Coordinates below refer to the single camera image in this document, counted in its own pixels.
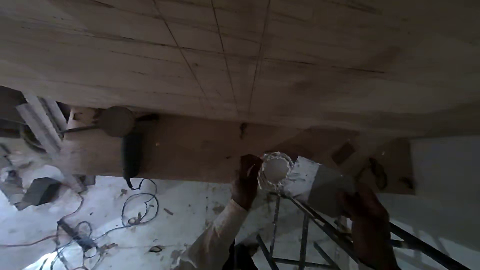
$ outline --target wall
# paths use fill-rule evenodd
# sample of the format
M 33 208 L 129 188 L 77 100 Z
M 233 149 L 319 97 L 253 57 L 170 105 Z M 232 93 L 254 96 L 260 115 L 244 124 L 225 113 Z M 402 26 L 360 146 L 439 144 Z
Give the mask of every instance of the wall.
M 380 194 L 394 223 L 465 266 L 480 265 L 480 137 L 412 140 L 417 196 Z M 397 250 L 402 269 L 443 269 Z

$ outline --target person's left hand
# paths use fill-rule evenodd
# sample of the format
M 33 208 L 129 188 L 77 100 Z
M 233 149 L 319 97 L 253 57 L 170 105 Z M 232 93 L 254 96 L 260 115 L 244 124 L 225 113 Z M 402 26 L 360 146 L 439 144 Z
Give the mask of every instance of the person's left hand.
M 250 210 L 253 200 L 257 197 L 258 171 L 263 160 L 254 155 L 240 158 L 240 175 L 232 185 L 232 200 L 245 210 Z

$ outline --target bundle of wires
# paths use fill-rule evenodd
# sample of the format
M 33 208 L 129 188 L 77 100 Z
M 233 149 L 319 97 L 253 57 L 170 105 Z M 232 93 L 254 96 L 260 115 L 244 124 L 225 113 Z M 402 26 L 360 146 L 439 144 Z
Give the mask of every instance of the bundle of wires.
M 88 233 L 87 233 L 87 237 L 92 239 L 93 242 L 95 243 L 95 249 L 96 249 L 96 252 L 94 255 L 92 256 L 87 256 L 86 255 L 86 251 L 84 250 L 83 252 L 83 263 L 82 263 L 82 266 L 80 267 L 77 267 L 77 268 L 74 268 L 74 269 L 70 269 L 69 266 L 68 266 L 68 261 L 67 259 L 65 258 L 65 256 L 63 255 L 63 252 L 64 250 L 71 246 L 73 243 L 75 243 L 72 240 L 70 240 L 69 243 L 67 243 L 66 245 L 62 245 L 60 246 L 60 241 L 59 241 L 59 233 L 60 233 L 60 227 L 57 225 L 57 232 L 55 235 L 50 235 L 50 236 L 47 236 L 43 239 L 40 239 L 36 242 L 33 242 L 33 243 L 29 243 L 29 244 L 19 244 L 19 245 L 0 245 L 0 247 L 21 247 L 21 246 L 32 246 L 32 245 L 36 245 L 40 242 L 43 242 L 43 241 L 46 241 L 48 239 L 51 239 L 53 238 L 54 239 L 54 242 L 55 242 L 55 251 L 54 253 L 56 253 L 56 256 L 55 258 L 52 260 L 52 262 L 50 263 L 50 270 L 53 270 L 53 267 L 55 265 L 55 263 L 57 262 L 57 260 L 60 260 L 60 262 L 62 262 L 62 264 L 64 265 L 65 269 L 66 270 L 79 270 L 79 269 L 83 269 L 83 270 L 95 270 L 97 268 L 97 266 L 99 265 L 99 263 L 103 260 L 104 258 L 104 255 L 105 255 L 105 248 L 103 247 L 99 247 L 97 244 L 96 244 L 96 241 L 98 241 L 99 239 L 101 239 L 102 237 L 105 237 L 107 236 L 109 233 L 111 233 L 112 231 L 116 231 L 116 230 L 120 230 L 120 229 L 125 229 L 125 228 L 130 228 L 130 227 L 133 227 L 133 226 L 137 226 L 137 225 L 144 225 L 144 224 L 147 224 L 149 222 L 151 222 L 152 220 L 154 220 L 157 216 L 158 216 L 158 209 L 159 209 L 159 204 L 158 204 L 158 199 L 156 197 L 156 193 L 157 193 L 157 185 L 155 184 L 155 182 L 153 182 L 151 179 L 147 179 L 147 178 L 144 178 L 142 179 L 142 181 L 140 182 L 140 184 L 138 185 L 138 188 L 134 189 L 134 190 L 139 190 L 142 188 L 142 183 L 144 182 L 144 180 L 149 180 L 151 183 L 153 183 L 153 185 L 155 185 L 155 193 L 152 194 L 152 193 L 138 193 L 138 194 L 134 194 L 134 195 L 131 195 L 130 197 L 127 198 L 127 200 L 125 201 L 125 203 L 123 204 L 123 207 L 122 207 L 122 211 L 121 211 L 121 223 L 122 223 L 122 226 L 121 227 L 117 227 L 117 228 L 114 228 L 114 229 L 111 229 L 109 231 L 107 231 L 106 233 L 102 234 L 101 236 L 99 237 L 95 237 L 94 239 L 92 239 L 92 232 L 93 232 L 93 229 L 92 229 L 92 224 L 89 223 L 88 221 L 82 221 L 80 223 L 78 223 L 76 225 L 76 227 L 74 228 L 74 230 L 76 232 L 78 232 L 80 230 L 80 227 L 81 226 L 84 226 L 86 225 L 87 228 L 88 228 Z M 77 195 L 80 197 L 81 199 L 81 202 L 80 202 L 80 205 L 79 207 L 77 208 L 77 210 L 75 210 L 73 213 L 71 214 L 68 214 L 64 217 L 62 217 L 60 220 L 63 220 L 65 218 L 68 218 L 70 216 L 72 216 L 73 214 L 77 213 L 80 208 L 82 207 L 82 205 L 84 204 L 84 201 L 85 199 L 83 198 L 82 195 L 78 194 Z M 138 198 L 138 197 L 141 197 L 141 196 L 147 196 L 147 200 L 144 201 L 143 203 L 145 204 L 145 214 L 142 215 L 141 213 L 139 213 L 139 215 L 137 217 L 133 217 L 133 218 L 130 218 L 130 219 L 127 219 L 125 217 L 125 209 L 127 208 L 127 205 L 129 205 L 133 199 L 135 198 Z M 154 208 L 156 208 L 156 211 L 155 211 L 155 214 L 150 217 L 150 218 L 147 218 L 147 215 L 149 214 L 149 211 L 150 211 L 150 208 L 152 208 L 152 205 L 150 205 L 149 203 L 154 200 L 156 202 L 156 206 L 154 206 Z M 88 259 L 92 259 L 94 257 L 98 257 L 96 263 L 94 264 L 94 266 L 89 269 L 85 266 L 85 262 L 86 260 Z M 46 262 L 48 261 L 48 258 L 44 260 L 42 266 L 40 267 L 39 270 L 44 270 L 44 267 L 46 265 Z

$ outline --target hand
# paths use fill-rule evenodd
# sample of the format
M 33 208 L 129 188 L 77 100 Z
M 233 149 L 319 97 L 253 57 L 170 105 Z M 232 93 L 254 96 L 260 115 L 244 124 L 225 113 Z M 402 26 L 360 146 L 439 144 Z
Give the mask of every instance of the hand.
M 259 157 L 254 155 L 240 158 L 240 175 L 233 182 L 232 199 L 247 211 L 250 210 L 253 200 L 257 197 L 257 178 L 262 162 Z
M 397 270 L 390 240 L 390 218 L 375 193 L 359 183 L 358 193 L 338 194 L 346 216 L 353 222 L 352 240 L 359 259 L 377 270 Z

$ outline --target ceiling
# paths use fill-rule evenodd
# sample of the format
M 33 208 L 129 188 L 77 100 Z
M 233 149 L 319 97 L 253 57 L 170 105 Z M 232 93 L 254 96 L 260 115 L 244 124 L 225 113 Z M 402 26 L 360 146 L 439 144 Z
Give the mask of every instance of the ceiling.
M 0 85 L 71 105 L 406 135 L 480 130 L 474 0 L 11 0 Z

